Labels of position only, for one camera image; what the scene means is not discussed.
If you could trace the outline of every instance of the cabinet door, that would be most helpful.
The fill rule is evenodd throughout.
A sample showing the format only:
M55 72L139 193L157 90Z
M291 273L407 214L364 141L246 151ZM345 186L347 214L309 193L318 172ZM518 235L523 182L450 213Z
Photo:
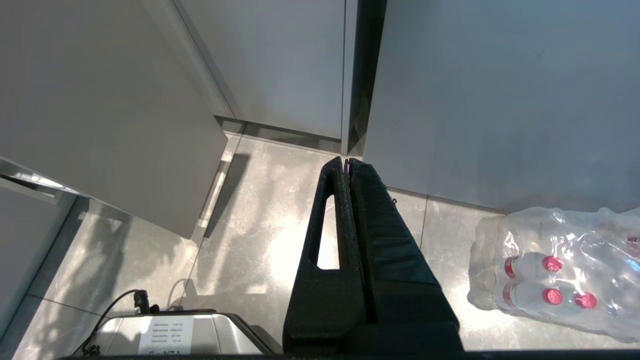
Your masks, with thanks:
M175 4L238 119L340 138L344 0Z
M190 237L227 139L140 1L0 3L0 157Z

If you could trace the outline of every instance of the red label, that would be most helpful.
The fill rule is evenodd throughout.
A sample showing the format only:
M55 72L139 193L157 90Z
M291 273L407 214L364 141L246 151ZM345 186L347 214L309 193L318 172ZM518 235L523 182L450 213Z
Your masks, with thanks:
M515 260L517 258L517 256L511 256L510 258L507 259L507 261L504 262L504 272L507 273L507 276L510 278L514 278L516 277L516 273L513 272L513 260Z
M508 305L511 306L514 309L517 309L516 304L513 303L513 300L511 300L511 288L513 286L512 285L507 285L504 287L504 289L502 290L502 298L504 298L504 302Z

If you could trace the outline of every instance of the gray tile floor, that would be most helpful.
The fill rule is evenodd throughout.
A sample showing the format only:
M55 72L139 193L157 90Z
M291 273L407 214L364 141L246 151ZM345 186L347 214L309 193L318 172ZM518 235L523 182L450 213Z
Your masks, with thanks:
M317 176L336 155L305 149L304 140L290 135L263 140L245 136L241 124L222 125L229 142L191 239L77 201L0 342L2 359L71 354L106 306L133 288L146 289L163 309L237 313L280 340ZM288 143L277 141L282 138ZM495 213L390 194L460 319L467 350L635 346L475 308L467 301L470 248L480 218ZM328 219L319 264L335 268L335 218ZM131 314L131 304L125 298L109 315Z

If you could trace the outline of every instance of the plastic wrap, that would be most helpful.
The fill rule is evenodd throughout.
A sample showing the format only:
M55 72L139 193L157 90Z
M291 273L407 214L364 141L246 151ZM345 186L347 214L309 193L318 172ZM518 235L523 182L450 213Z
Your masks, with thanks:
M531 208L476 228L468 299L485 310L640 340L640 217Z

